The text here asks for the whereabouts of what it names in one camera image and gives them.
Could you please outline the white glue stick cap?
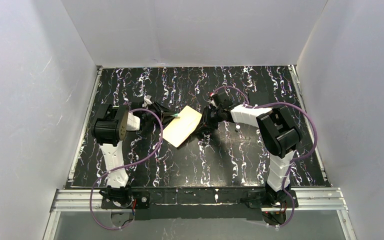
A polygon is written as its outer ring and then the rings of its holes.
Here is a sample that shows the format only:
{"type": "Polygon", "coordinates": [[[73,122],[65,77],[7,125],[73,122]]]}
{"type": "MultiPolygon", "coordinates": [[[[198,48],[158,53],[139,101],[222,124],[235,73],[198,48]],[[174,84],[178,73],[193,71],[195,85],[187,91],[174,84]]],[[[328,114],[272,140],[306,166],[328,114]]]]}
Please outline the white glue stick cap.
{"type": "Polygon", "coordinates": [[[235,131],[238,133],[240,130],[241,130],[241,126],[239,124],[237,124],[235,126],[235,131]]]}

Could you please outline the cream envelope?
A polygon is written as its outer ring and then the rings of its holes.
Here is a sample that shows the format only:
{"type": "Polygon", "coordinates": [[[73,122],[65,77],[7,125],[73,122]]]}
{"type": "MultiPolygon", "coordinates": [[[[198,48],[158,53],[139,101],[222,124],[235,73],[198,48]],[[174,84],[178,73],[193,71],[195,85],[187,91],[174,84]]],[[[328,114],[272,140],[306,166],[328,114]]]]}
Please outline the cream envelope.
{"type": "Polygon", "coordinates": [[[163,129],[163,139],[178,148],[196,129],[202,114],[190,106],[180,111],[181,117],[172,120],[163,129]]]}

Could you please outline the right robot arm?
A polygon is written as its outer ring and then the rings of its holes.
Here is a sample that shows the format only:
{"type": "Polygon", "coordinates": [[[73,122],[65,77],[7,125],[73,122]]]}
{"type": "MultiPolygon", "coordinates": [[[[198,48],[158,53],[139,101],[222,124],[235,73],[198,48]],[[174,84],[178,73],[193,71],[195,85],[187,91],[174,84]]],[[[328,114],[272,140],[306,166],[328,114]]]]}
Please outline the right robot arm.
{"type": "Polygon", "coordinates": [[[269,152],[269,171],[263,190],[250,191],[240,201],[249,207],[277,206],[290,193],[290,166],[301,142],[302,133],[287,108],[250,106],[235,103],[224,93],[213,93],[203,109],[195,134],[209,134],[220,122],[245,124],[259,129],[263,145],[269,152]]]}

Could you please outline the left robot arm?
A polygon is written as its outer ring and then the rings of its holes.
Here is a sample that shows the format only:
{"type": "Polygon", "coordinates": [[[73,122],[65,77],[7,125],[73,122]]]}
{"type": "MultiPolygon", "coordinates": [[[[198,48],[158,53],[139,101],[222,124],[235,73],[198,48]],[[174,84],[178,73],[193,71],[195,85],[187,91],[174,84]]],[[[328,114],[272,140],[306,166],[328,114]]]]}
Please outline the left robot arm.
{"type": "Polygon", "coordinates": [[[145,100],[142,108],[129,111],[125,106],[113,106],[103,103],[91,124],[91,135],[99,145],[104,157],[106,172],[97,181],[105,183],[99,193],[102,197],[121,208],[133,207],[139,195],[134,195],[130,186],[123,155],[123,140],[127,132],[143,130],[152,120],[162,127],[178,116],[177,113],[160,105],[145,100]]]}

